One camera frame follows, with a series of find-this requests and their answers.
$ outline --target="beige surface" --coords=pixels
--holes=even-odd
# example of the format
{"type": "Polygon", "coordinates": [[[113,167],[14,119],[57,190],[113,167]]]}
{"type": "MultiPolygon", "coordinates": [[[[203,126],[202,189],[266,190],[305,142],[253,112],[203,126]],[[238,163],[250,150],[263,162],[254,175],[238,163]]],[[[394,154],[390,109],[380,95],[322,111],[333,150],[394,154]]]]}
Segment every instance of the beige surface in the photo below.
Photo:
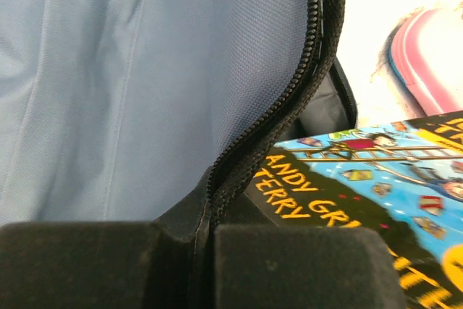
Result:
{"type": "Polygon", "coordinates": [[[450,7],[463,15],[463,0],[347,0],[338,57],[354,90],[359,127],[423,115],[391,71],[391,33],[420,9],[450,7]]]}

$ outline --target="children's book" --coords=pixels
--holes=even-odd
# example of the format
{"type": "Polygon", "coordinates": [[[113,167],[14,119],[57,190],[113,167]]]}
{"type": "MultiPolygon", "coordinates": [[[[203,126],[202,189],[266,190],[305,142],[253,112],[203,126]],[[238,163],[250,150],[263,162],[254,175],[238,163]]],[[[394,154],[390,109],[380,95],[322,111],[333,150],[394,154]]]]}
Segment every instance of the children's book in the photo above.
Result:
{"type": "Polygon", "coordinates": [[[247,194],[277,224],[374,229],[409,309],[463,308],[463,111],[277,143],[247,194]]]}

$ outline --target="black zipper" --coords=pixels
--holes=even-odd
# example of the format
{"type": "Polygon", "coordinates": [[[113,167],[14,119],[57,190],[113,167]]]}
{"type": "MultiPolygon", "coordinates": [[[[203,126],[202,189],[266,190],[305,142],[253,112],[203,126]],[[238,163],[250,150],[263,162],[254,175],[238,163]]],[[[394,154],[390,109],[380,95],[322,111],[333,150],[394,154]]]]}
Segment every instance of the black zipper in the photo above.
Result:
{"type": "Polygon", "coordinates": [[[331,70],[331,80],[333,81],[334,87],[338,91],[339,98],[347,112],[349,128],[355,128],[357,126],[358,117],[357,102],[355,101],[354,93],[352,92],[349,81],[347,81],[347,76],[337,58],[334,59],[331,70]]]}
{"type": "MultiPolygon", "coordinates": [[[[327,8],[331,12],[334,12],[334,14],[342,12],[341,17],[344,16],[344,10],[336,1],[331,0],[327,8]]],[[[336,50],[331,50],[331,52],[329,47],[328,50],[324,51],[326,61],[323,62],[323,69],[318,71],[323,50],[322,38],[324,28],[322,19],[324,12],[323,0],[307,0],[306,39],[300,62],[291,81],[277,101],[251,127],[245,130],[228,146],[213,165],[207,183],[207,194],[211,202],[212,228],[218,225],[221,217],[226,213],[229,204],[245,189],[247,181],[253,175],[253,169],[257,170],[256,168],[250,168],[246,164],[254,167],[257,161],[265,158],[262,148],[265,148],[268,143],[259,148],[256,144],[262,145],[262,141],[268,141],[269,143],[276,141],[280,133],[279,130],[284,125],[294,121],[296,117],[295,112],[303,109],[320,85],[323,79],[322,75],[328,72],[332,59],[334,59],[336,54],[336,50]],[[224,189],[227,182],[230,182],[229,190],[224,189]]],[[[326,39],[328,42],[327,46],[337,46],[342,26],[342,20],[339,20],[339,16],[333,17],[336,17],[336,19],[332,21],[333,28],[330,29],[334,30],[330,30],[330,32],[336,32],[337,37],[334,37],[336,35],[328,37],[326,39]]]]}

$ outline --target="pink pencil case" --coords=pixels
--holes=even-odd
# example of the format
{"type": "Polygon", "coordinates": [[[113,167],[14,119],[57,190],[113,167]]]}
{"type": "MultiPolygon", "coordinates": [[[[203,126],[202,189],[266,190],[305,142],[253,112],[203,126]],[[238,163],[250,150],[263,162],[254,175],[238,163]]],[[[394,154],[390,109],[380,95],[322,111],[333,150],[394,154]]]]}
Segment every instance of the pink pencil case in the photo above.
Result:
{"type": "Polygon", "coordinates": [[[395,73],[426,114],[463,109],[463,20],[451,10],[416,14],[389,51],[395,73]]]}

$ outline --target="book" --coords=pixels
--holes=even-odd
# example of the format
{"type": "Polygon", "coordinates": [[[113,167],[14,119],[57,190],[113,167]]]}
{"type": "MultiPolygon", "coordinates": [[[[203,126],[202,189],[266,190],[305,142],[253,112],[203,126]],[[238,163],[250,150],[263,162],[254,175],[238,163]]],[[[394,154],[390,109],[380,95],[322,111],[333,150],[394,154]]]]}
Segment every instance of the book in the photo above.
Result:
{"type": "Polygon", "coordinates": [[[246,194],[276,224],[375,230],[409,309],[463,308],[463,111],[277,143],[246,194]]]}

